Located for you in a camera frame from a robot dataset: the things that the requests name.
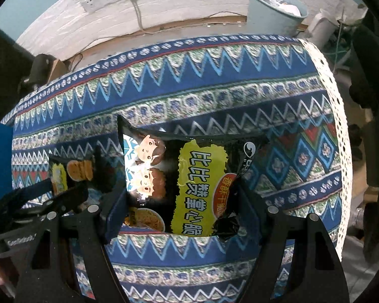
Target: bolt head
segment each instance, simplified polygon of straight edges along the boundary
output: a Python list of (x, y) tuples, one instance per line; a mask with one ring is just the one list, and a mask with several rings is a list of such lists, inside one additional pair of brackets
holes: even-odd
[(96, 211), (98, 211), (99, 207), (98, 205), (90, 205), (87, 210), (90, 212), (90, 213), (95, 213)]
[(277, 214), (279, 212), (279, 209), (278, 207), (271, 205), (268, 206), (268, 212), (271, 214)]
[(52, 211), (47, 214), (48, 220), (53, 220), (57, 216), (56, 212)]

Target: light blue trash bin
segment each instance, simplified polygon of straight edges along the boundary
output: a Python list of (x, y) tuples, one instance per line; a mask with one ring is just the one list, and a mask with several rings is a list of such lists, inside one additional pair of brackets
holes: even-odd
[(247, 32), (255, 34), (277, 34), (294, 37), (298, 25), (308, 15), (306, 6), (299, 0), (283, 0), (297, 6), (300, 17), (270, 6), (263, 0), (250, 0), (247, 14)]

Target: blue tribal pattern fabric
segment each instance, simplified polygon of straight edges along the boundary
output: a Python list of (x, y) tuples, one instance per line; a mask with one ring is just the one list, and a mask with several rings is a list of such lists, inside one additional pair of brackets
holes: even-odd
[[(122, 176), (116, 116), (133, 126), (178, 134), (263, 130), (270, 139), (245, 179), (267, 205), (318, 214), (336, 244), (341, 164), (334, 116), (302, 44), (276, 35), (199, 37), (111, 56), (25, 97), (3, 120), (14, 124), (13, 186), (48, 175), (48, 154), (83, 158), (100, 145)], [(50, 193), (30, 202), (41, 204)], [(78, 243), (82, 293), (93, 297)], [(286, 283), (289, 242), (274, 295)], [(258, 256), (247, 227), (228, 242), (123, 226), (107, 246), (132, 302), (234, 301)]]

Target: black snack bag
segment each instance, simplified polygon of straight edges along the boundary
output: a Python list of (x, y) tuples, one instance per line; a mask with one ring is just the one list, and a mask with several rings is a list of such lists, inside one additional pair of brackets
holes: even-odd
[(220, 240), (227, 241), (239, 231), (240, 225), (237, 217), (233, 214), (223, 214), (213, 224), (213, 236), (218, 236)]
[[(261, 132), (182, 136), (135, 128), (122, 116), (117, 124), (130, 193), (129, 224), (186, 236), (212, 235), (213, 224), (227, 210), (233, 181), (268, 143)], [(236, 197), (229, 199), (236, 205)], [(227, 232), (234, 235), (238, 227), (229, 221)]]
[(54, 195), (68, 190), (77, 182), (88, 180), (94, 188), (103, 193), (110, 192), (115, 184), (112, 167), (101, 156), (100, 146), (85, 160), (49, 155), (49, 176)]

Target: cable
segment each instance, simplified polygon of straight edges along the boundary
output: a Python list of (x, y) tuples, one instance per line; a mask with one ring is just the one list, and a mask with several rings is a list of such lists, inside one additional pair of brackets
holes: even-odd
[[(82, 57), (81, 57), (80, 60), (77, 62), (77, 64), (73, 66), (74, 61), (76, 60), (76, 57), (77, 57), (78, 55), (80, 55), (80, 56), (82, 56)], [(74, 72), (75, 69), (76, 69), (76, 67), (77, 67), (77, 65), (78, 65), (82, 60), (83, 60), (83, 54), (82, 54), (81, 52), (75, 54), (75, 55), (74, 55), (74, 58), (73, 58), (73, 61), (70, 63), (69, 72)]]
[[(135, 10), (135, 14), (136, 14), (136, 19), (137, 19), (137, 22), (138, 22), (138, 26), (140, 28), (140, 30), (145, 33), (145, 34), (155, 34), (155, 33), (160, 33), (160, 32), (164, 32), (164, 31), (171, 31), (171, 30), (177, 30), (177, 29), (181, 29), (181, 28), (184, 28), (184, 27), (194, 27), (194, 26), (199, 26), (200, 24), (193, 24), (193, 25), (185, 25), (185, 26), (179, 26), (179, 27), (173, 27), (173, 28), (170, 28), (170, 29), (161, 29), (161, 30), (158, 30), (158, 31), (155, 31), (155, 32), (147, 32), (144, 27), (143, 27), (143, 24), (142, 24), (142, 13), (140, 12), (140, 8), (139, 8), (139, 5), (137, 3), (137, 0), (130, 0), (132, 2), (132, 5), (133, 5), (133, 8)], [(217, 14), (222, 14), (222, 13), (229, 13), (229, 14), (235, 14), (235, 15), (238, 15), (238, 16), (243, 16), (243, 17), (247, 17), (243, 14), (239, 14), (237, 12), (232, 12), (232, 11), (219, 11), (219, 12), (215, 12), (214, 14), (211, 14), (205, 18), (210, 18), (210, 17), (213, 17)], [(95, 39), (94, 41), (91, 41), (89, 44), (87, 44), (84, 48), (82, 48), (78, 53), (75, 54), (74, 58), (73, 58), (73, 61), (72, 61), (72, 65), (71, 65), (71, 72), (74, 72), (77, 65), (83, 60), (83, 54), (82, 52), (88, 48), (90, 45), (92, 45), (95, 41), (98, 41), (98, 40), (102, 40), (102, 39), (115, 39), (117, 37), (121, 37), (123, 35), (117, 35), (117, 36), (105, 36), (105, 37), (99, 37), (98, 39)], [(77, 55), (81, 55), (81, 59), (76, 63), (76, 65), (73, 66), (73, 63), (77, 57)]]
[(208, 17), (205, 17), (205, 18), (210, 18), (214, 15), (217, 15), (217, 14), (234, 14), (234, 15), (238, 15), (238, 16), (243, 16), (243, 17), (247, 17), (246, 15), (243, 15), (243, 14), (239, 14), (238, 12), (233, 12), (233, 11), (219, 11), (219, 12), (215, 12), (214, 14), (211, 14), (209, 15)]
[(344, 12), (345, 12), (345, 3), (342, 8), (341, 13), (341, 22), (340, 22), (340, 30), (338, 31), (338, 38), (337, 38), (337, 45), (336, 45), (336, 56), (334, 57), (334, 67), (333, 67), (333, 74), (336, 72), (336, 66), (337, 66), (337, 55), (338, 55), (338, 45), (340, 44), (340, 38), (341, 38), (341, 32), (342, 32), (342, 25), (344, 23)]

